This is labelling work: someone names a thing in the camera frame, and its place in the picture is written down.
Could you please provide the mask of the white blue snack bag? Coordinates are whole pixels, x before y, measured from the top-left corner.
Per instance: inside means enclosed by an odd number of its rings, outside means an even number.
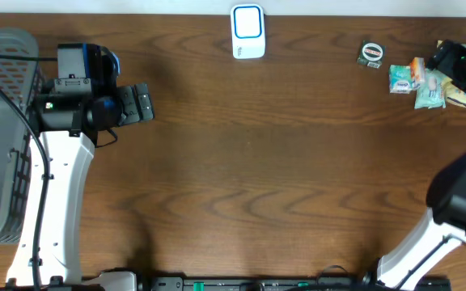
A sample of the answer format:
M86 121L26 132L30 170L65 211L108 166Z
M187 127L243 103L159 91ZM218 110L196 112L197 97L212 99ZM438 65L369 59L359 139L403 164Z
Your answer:
M444 98L447 103L466 108L466 92L461 90L453 83L453 79L447 74L437 69L437 74L442 79L441 87L443 89Z

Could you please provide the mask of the small orange box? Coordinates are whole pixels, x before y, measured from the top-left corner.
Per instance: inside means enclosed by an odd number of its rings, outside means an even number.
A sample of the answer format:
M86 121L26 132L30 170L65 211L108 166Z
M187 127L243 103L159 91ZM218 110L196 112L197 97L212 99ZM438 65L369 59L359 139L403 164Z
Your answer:
M412 89L416 91L426 82L425 60L422 57L415 57L409 64Z

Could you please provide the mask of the teal candy pouch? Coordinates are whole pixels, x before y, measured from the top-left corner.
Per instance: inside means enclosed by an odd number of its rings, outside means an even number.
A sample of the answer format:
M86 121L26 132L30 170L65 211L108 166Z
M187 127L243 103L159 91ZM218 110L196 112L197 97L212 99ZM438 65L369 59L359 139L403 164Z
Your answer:
M417 89L414 108L445 108L446 102L442 89L444 75L438 70L427 70L426 81Z

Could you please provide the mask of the small teal box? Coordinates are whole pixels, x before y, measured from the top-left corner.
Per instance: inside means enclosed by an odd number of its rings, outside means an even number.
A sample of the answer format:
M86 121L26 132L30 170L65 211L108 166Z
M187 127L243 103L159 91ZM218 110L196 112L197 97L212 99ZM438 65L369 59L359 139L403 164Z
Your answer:
M389 91L394 94L408 94L411 92L411 69L407 65L390 65L388 71Z

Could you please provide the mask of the black round-logo packet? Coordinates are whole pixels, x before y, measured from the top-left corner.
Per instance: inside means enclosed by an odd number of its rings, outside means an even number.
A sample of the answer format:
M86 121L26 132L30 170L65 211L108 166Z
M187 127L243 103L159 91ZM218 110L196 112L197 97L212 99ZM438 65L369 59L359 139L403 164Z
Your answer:
M386 47L368 40L362 42L357 63L370 68L378 69L383 64Z

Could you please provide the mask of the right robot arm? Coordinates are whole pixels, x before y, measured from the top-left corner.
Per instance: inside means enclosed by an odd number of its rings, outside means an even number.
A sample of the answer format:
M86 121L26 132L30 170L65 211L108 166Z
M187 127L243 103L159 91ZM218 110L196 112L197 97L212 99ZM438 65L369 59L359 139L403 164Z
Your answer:
M466 47L445 40L427 63L466 93ZM364 288L413 290L446 255L466 246L466 153L443 168L426 195L420 222L362 279Z

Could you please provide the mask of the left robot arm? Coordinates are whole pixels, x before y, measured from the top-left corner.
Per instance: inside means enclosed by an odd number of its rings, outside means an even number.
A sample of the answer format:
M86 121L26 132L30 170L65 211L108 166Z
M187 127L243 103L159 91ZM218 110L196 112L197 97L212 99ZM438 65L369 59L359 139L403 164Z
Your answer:
M57 77L28 108L31 177L19 247L7 290L107 289L83 282L79 225L98 134L153 120L145 83L118 86L120 62L97 44L61 44Z

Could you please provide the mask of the white barcode scanner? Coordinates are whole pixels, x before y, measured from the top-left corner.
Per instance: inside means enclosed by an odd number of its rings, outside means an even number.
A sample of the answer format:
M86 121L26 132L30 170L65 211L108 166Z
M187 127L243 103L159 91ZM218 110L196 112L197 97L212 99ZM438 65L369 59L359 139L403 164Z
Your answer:
M235 59L257 59L265 55L265 14L255 3L231 8L232 55Z

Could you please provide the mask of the grey plastic shopping basket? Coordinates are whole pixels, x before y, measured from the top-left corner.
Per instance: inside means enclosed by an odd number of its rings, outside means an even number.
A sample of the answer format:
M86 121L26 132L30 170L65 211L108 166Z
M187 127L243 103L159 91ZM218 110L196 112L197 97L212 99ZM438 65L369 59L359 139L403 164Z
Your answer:
M18 28L0 28L0 90L22 112L40 93L44 75L36 39ZM31 154L29 132L0 97L0 244L15 244L23 228Z

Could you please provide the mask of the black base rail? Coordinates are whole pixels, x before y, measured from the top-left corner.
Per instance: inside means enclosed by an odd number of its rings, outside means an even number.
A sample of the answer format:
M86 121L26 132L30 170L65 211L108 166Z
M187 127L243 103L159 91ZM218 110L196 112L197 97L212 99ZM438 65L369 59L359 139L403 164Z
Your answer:
M190 278L181 276L157 276L146 278L128 269L113 269L80 283L66 283L54 276L39 287L42 291L320 291L320 290L386 290L381 284L361 283L352 276L321 274L317 278L306 277L244 277L244 278Z

